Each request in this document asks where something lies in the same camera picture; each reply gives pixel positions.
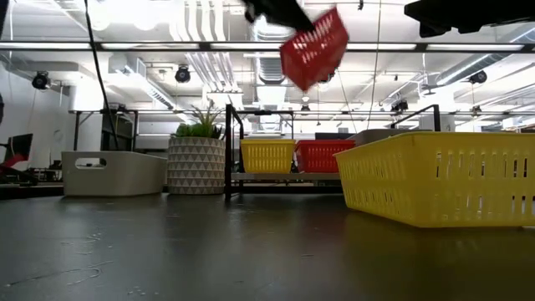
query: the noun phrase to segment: yellow plastic basket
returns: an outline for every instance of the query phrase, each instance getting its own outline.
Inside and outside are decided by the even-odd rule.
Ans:
[[[535,225],[535,135],[418,132],[335,155],[346,205],[416,227]]]
[[[295,140],[242,140],[245,172],[289,173]]]

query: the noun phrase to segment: green plant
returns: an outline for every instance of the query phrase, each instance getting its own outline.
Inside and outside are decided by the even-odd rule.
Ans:
[[[176,133],[171,135],[175,137],[205,137],[219,139],[222,128],[214,125],[214,121],[222,110],[214,110],[214,106],[214,102],[211,101],[207,112],[203,114],[201,109],[192,105],[194,110],[193,117],[196,117],[199,121],[194,125],[181,124],[176,129]]]

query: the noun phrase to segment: potted plant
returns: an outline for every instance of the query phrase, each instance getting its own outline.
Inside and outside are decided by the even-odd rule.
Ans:
[[[221,111],[211,102],[207,113],[193,106],[194,125],[182,124],[171,134],[167,160],[169,193],[221,194],[225,186],[225,142],[214,125]]]

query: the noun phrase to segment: red plastic basket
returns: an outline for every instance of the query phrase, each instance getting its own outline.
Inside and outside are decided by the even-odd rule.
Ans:
[[[338,172],[333,155],[354,147],[354,140],[301,140],[296,153],[301,172]]]
[[[280,48],[283,73],[302,91],[334,73],[349,41],[336,8],[313,24],[313,32],[298,32]]]

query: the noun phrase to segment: geometric patterned planter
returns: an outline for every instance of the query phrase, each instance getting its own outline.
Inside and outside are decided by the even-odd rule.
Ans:
[[[222,194],[225,186],[225,141],[171,137],[167,159],[171,194]]]

